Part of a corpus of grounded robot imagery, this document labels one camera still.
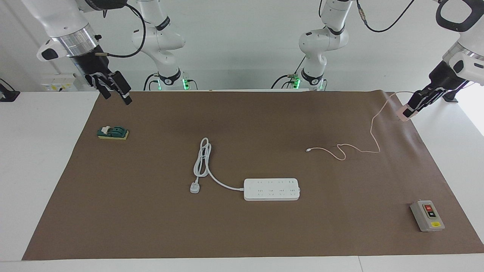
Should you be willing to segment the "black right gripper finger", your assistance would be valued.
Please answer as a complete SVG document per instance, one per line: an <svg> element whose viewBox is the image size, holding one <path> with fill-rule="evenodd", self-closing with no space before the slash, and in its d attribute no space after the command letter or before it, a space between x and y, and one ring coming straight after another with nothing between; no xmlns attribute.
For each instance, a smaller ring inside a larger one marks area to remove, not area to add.
<svg viewBox="0 0 484 272"><path fill-rule="evenodd" d="M130 91L131 91L131 86L129 83L126 81L124 76L121 74L120 71L116 71L114 73L109 74L109 82L111 85L111 88L116 91L119 96L121 96L123 102L125 105L130 105L132 102L131 96L130 96Z"/></svg>
<svg viewBox="0 0 484 272"><path fill-rule="evenodd" d="M107 100L111 97L110 86L103 73L95 72L91 74L85 74L85 79L89 86L95 88L104 99Z"/></svg>

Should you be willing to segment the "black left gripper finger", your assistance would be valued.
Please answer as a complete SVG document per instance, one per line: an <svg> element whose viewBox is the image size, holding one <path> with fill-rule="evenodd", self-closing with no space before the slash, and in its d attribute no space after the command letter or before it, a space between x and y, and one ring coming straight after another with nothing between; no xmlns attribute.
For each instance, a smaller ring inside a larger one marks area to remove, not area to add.
<svg viewBox="0 0 484 272"><path fill-rule="evenodd" d="M420 110L424 109L429 103L429 99L412 99L411 100L411 110L412 116L419 113Z"/></svg>
<svg viewBox="0 0 484 272"><path fill-rule="evenodd" d="M422 95L413 95L403 106L403 117L411 117L421 106L425 98Z"/></svg>

